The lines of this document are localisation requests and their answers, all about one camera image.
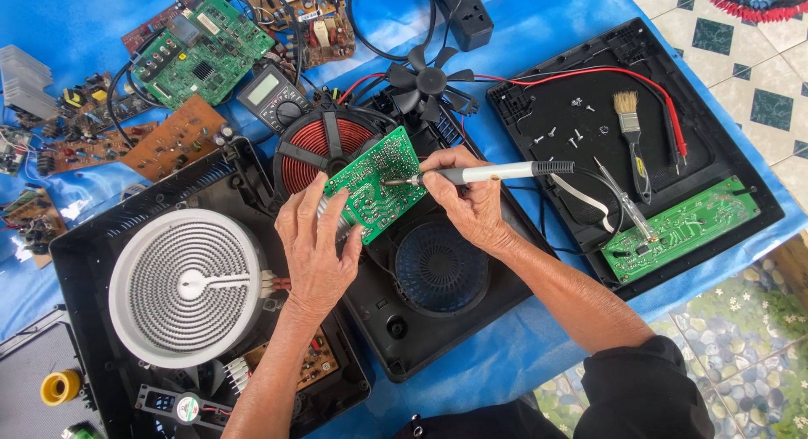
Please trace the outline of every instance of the person's left hand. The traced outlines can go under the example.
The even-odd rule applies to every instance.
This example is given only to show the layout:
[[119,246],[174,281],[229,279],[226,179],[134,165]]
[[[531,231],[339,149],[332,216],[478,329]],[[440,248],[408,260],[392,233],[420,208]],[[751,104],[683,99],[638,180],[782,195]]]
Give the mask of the person's left hand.
[[342,259],[338,258],[337,224],[348,200],[348,190],[343,188],[331,197],[318,219],[317,207],[327,180],[328,176],[321,172],[304,191],[289,198],[275,221],[292,283],[284,310],[288,306],[297,308],[302,319],[317,324],[326,318],[356,278],[364,228],[357,225],[351,229]]

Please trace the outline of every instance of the black sleeve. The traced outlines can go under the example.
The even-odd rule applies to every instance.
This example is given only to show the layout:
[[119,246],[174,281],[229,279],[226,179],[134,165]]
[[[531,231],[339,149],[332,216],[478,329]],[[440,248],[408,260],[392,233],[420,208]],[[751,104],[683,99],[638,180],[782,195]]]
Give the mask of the black sleeve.
[[676,344],[655,336],[639,348],[597,352],[583,361],[590,407],[574,439],[712,439],[702,394],[686,375]]

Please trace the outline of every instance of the tiled floor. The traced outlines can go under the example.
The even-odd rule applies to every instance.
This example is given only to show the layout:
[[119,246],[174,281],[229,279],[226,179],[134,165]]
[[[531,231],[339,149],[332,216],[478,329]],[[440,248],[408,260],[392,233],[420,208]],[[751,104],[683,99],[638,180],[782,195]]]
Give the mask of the tiled floor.
[[755,24],[708,0],[634,1],[808,208],[808,18]]
[[[808,208],[808,18],[741,21],[707,0],[634,0]],[[719,439],[808,436],[808,314],[765,258],[651,323],[675,341]],[[535,390],[572,436],[583,367]]]
[[[716,438],[808,436],[808,314],[771,259],[650,325],[679,345]],[[589,406],[582,376],[579,364],[534,391],[570,437]]]

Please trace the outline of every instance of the paintbrush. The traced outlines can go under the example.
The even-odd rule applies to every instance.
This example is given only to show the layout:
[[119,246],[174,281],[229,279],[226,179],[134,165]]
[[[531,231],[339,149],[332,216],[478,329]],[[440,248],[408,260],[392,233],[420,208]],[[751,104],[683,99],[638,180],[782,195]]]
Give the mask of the paintbrush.
[[614,110],[620,117],[620,129],[623,137],[629,142],[631,152],[631,171],[634,177],[634,188],[645,204],[651,203],[651,179],[648,178],[646,164],[640,152],[640,119],[637,117],[637,92],[620,92],[614,94]]

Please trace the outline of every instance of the fan guard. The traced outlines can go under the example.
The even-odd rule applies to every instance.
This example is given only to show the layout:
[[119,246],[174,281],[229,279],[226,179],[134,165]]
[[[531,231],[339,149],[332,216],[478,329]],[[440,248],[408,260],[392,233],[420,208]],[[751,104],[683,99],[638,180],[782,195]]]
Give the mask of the fan guard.
[[343,110],[317,110],[300,117],[280,137],[273,157],[282,199],[301,192],[319,171],[337,174],[385,135],[364,117]]
[[167,213],[138,231],[116,262],[112,325],[145,362],[201,365],[255,324],[265,265],[255,236],[237,221],[200,208]]
[[428,215],[399,232],[391,253],[398,292],[430,317],[473,309],[486,295],[488,257],[460,235],[448,217]]

